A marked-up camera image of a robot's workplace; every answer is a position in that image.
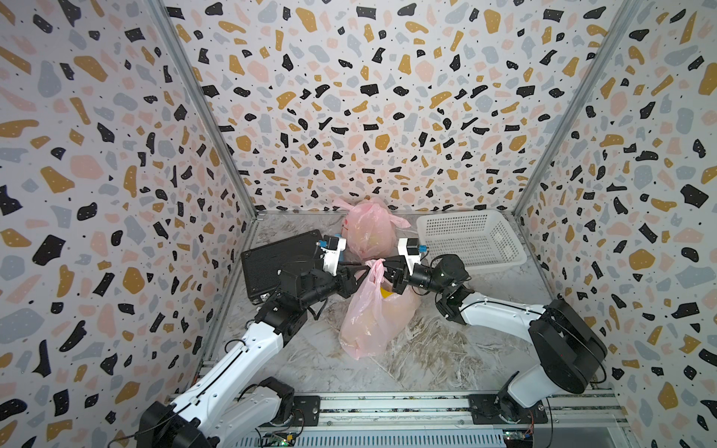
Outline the pink plastic bag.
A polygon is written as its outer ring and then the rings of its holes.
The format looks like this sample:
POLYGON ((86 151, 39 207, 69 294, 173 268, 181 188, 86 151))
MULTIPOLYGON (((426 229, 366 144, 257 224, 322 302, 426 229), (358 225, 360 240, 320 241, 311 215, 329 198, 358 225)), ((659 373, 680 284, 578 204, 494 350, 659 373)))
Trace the pink plastic bag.
POLYGON ((420 297, 408 289, 403 294, 392 291, 384 278, 384 259, 367 261, 366 279, 352 296, 341 326, 339 341, 354 360, 381 355, 388 344, 402 332, 415 316, 420 297), (380 289, 393 295, 384 299, 380 289))
POLYGON ((342 237, 347 240, 348 249, 362 261, 390 256, 398 244, 396 230, 411 227, 408 220, 393 215, 379 200, 351 205, 335 199, 332 205, 347 211, 342 237))

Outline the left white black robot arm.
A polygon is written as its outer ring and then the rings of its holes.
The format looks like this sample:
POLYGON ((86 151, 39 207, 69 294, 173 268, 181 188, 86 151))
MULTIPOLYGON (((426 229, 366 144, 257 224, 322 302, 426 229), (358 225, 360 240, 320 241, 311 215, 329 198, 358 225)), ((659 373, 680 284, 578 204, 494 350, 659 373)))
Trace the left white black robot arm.
POLYGON ((295 261, 278 272, 278 284, 246 333, 207 374, 169 404, 143 412, 134 438, 139 447, 230 447, 261 426, 304 425, 295 390, 268 377, 254 379, 304 326, 318 317, 314 304, 351 297, 369 268, 341 262, 325 271, 320 261, 295 261))

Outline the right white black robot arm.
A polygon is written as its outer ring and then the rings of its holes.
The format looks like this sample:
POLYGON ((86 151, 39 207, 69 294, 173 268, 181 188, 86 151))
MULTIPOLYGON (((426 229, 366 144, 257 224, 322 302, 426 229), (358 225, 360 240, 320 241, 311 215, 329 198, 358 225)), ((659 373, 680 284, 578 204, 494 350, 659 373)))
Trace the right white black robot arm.
POLYGON ((562 300, 550 304, 516 304, 485 296, 468 287, 469 274, 455 254, 423 265, 409 256, 384 261, 384 278, 397 292, 416 287, 434 293, 437 310, 448 321, 485 327, 532 343, 538 363, 515 373, 498 392, 494 407, 502 417, 519 414, 559 392, 582 394, 603 371, 607 348, 584 319, 562 300))

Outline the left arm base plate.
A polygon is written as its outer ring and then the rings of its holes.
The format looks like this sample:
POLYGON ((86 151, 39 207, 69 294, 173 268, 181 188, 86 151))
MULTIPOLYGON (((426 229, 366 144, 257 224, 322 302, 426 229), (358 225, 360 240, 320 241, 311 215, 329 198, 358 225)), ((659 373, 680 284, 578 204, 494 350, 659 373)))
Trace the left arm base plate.
POLYGON ((299 395, 291 399, 282 399, 276 415, 261 427, 316 427, 319 424, 321 397, 319 395, 299 395))

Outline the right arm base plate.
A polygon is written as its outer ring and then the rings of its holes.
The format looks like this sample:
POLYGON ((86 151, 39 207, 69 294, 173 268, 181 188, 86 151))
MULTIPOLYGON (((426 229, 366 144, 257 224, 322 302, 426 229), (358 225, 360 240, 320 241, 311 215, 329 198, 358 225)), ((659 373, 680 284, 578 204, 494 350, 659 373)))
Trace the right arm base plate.
POLYGON ((547 409, 541 401, 530 408, 521 407, 508 395, 479 393, 468 395, 469 412, 474 425, 547 424, 547 409))

